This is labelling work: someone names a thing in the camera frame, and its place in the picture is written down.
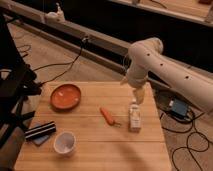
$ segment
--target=paper cup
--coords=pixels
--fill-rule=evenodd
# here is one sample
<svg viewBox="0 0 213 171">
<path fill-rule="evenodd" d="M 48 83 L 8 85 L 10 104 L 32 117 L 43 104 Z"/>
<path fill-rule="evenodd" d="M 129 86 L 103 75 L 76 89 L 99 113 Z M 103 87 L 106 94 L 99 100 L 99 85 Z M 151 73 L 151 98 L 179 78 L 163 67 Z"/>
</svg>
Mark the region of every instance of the paper cup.
<svg viewBox="0 0 213 171">
<path fill-rule="evenodd" d="M 63 156 L 69 156 L 75 149 L 76 139 L 71 132 L 62 132 L 57 135 L 54 141 L 55 151 Z"/>
</svg>

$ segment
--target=white bottle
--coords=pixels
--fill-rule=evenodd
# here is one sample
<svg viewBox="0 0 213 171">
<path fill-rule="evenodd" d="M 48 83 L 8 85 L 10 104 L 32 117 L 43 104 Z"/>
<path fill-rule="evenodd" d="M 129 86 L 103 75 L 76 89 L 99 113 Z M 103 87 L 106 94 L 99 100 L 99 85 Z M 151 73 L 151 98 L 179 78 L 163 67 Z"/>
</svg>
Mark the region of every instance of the white bottle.
<svg viewBox="0 0 213 171">
<path fill-rule="evenodd" d="M 139 132 L 141 129 L 141 114 L 140 108 L 134 99 L 129 108 L 129 130 L 131 132 Z"/>
<path fill-rule="evenodd" d="M 56 3 L 56 5 L 57 5 L 57 9 L 58 9 L 58 11 L 57 11 L 58 20 L 59 20 L 60 22 L 65 22 L 64 12 L 62 11 L 62 9 L 61 9 L 59 3 Z"/>
</svg>

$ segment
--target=chair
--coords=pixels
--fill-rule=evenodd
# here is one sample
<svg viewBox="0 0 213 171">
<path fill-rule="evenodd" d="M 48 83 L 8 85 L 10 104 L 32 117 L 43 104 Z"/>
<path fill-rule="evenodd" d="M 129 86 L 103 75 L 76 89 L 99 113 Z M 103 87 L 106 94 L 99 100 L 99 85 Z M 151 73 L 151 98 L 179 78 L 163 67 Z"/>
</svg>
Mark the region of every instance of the chair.
<svg viewBox="0 0 213 171">
<path fill-rule="evenodd" d="M 0 9 L 0 124 L 8 125 L 0 137 L 0 148 L 16 127 L 24 132 L 28 129 L 23 121 L 33 117 L 34 111 L 21 112 L 23 102 L 29 95 L 41 93 L 35 79 L 36 74 L 19 54 Z"/>
</svg>

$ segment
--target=desk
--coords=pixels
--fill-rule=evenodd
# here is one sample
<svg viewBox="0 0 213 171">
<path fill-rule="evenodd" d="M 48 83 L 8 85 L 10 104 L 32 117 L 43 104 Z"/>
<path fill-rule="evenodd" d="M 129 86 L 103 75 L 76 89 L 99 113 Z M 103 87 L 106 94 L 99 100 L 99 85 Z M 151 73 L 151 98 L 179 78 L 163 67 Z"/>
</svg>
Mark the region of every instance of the desk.
<svg viewBox="0 0 213 171">
<path fill-rule="evenodd" d="M 43 89 L 32 123 L 54 120 L 57 132 L 41 147 L 24 142 L 16 171 L 170 171 L 171 165 L 150 84 L 146 84 L 140 106 L 142 129 L 128 131 L 128 107 L 133 95 L 119 82 L 70 82 L 81 89 L 80 104 L 64 114 L 49 105 L 51 92 L 68 82 L 51 82 Z M 108 109 L 122 127 L 107 125 L 99 107 Z M 53 149 L 54 138 L 72 131 L 77 139 L 75 153 L 63 158 Z"/>
</svg>

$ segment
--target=orange bowl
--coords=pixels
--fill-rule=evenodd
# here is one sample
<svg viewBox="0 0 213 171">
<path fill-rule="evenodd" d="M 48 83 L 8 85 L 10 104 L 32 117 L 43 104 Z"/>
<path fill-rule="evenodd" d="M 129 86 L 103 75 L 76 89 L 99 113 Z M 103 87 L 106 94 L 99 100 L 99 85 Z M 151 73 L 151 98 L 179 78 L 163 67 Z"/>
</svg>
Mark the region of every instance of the orange bowl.
<svg viewBox="0 0 213 171">
<path fill-rule="evenodd" d="M 58 110 L 72 109 L 81 100 L 80 89 L 73 84 L 63 84 L 57 87 L 50 96 L 51 105 Z"/>
</svg>

